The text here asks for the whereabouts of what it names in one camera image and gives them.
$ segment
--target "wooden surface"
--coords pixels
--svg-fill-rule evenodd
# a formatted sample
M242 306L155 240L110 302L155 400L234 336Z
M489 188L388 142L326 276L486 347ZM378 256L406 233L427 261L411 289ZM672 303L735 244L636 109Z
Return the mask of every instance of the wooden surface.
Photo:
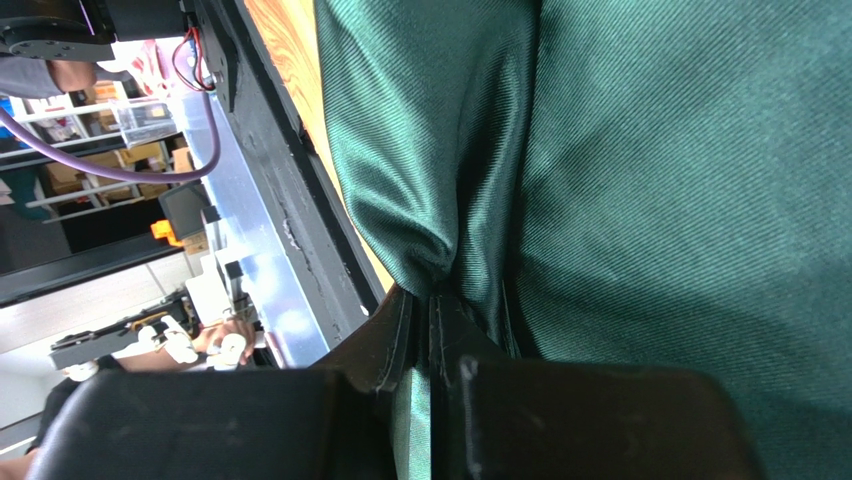
M343 201L325 130L313 0L245 0L245 4ZM360 234L358 238L387 291L393 280Z

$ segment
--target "white wall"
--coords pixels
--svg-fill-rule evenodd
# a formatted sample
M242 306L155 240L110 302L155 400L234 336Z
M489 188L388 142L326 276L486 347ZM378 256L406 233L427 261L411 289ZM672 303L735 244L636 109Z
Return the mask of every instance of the white wall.
M134 315L200 274L197 258L178 253L0 310L0 428L41 412L62 380L48 358L52 343Z
M0 273L29 268L71 255L59 222L43 224L0 207Z
M45 398L40 378L0 372L0 428L40 412Z
M194 275L192 263L177 253L6 307L0 310L0 354L133 315L180 288Z

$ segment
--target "green satin fabric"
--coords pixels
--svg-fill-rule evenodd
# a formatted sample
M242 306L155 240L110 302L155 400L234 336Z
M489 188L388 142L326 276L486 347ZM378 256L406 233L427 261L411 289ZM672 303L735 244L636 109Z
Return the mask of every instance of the green satin fabric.
M316 8L345 201L403 288L514 355L710 373L771 478L852 476L852 2Z
M432 469L429 373L418 364L397 386L391 418L391 440L397 478L429 478Z

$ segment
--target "hand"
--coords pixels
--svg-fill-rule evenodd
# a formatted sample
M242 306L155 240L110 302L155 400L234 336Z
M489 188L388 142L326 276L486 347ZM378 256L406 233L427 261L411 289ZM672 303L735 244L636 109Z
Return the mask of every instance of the hand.
M222 339L232 333L240 334L246 339L246 349L240 357L240 365L245 365L254 352L255 333L254 327L241 319L229 318L222 323L205 327L198 338L192 341L192 346L196 352L207 353L208 348L221 346Z
M67 60L49 60L47 71L63 92L76 92L89 88L98 81L95 75L95 64L90 62L69 62Z

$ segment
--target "orange component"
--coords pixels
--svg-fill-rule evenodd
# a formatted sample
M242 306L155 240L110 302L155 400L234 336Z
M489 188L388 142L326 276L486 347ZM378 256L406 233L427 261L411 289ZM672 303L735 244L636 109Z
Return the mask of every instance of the orange component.
M160 220L157 223L151 224L151 232L154 233L154 238L166 238L169 240L169 245L173 247L182 247L183 242L175 238L175 232L172 230L172 224L168 220Z

